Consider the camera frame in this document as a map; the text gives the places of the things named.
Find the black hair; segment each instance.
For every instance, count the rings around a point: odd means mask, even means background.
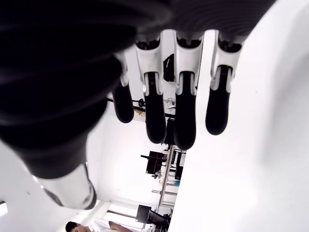
[[[66,232],[71,232],[72,229],[77,227],[77,223],[73,221],[69,221],[66,225]]]

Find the desk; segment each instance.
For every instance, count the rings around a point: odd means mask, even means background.
[[[213,44],[206,33],[197,139],[187,151],[169,232],[309,231],[308,12],[308,1],[281,0],[257,25],[219,136],[204,124]]]

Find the robotic hand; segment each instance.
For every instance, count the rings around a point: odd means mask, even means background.
[[[166,135],[161,31],[175,30],[174,136],[179,148],[189,149],[204,32],[217,30],[206,116],[207,130],[217,135],[227,124],[242,45],[274,1],[1,1],[1,140],[57,204],[93,208],[85,145],[106,95],[112,92],[122,122],[133,118],[123,50],[136,44],[147,134],[160,143]]]

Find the cable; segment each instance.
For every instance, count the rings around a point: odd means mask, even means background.
[[[111,99],[111,98],[107,98],[107,101],[109,101],[109,102],[114,102],[113,99]],[[137,107],[137,106],[133,106],[133,108],[134,108],[135,110],[140,110],[140,111],[146,112],[145,109],[140,108],[140,107]],[[165,117],[175,118],[175,115],[171,115],[171,114],[165,113]]]

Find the robotic finger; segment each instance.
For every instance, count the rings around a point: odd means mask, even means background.
[[[166,121],[162,88],[161,34],[138,35],[136,53],[145,96],[147,135],[151,142],[162,143],[166,136]]]
[[[203,50],[203,32],[175,32],[176,145],[188,150],[196,137],[195,103]]]
[[[231,81],[246,37],[228,40],[216,31],[211,64],[211,85],[206,113],[206,128],[210,134],[221,134],[227,125]]]

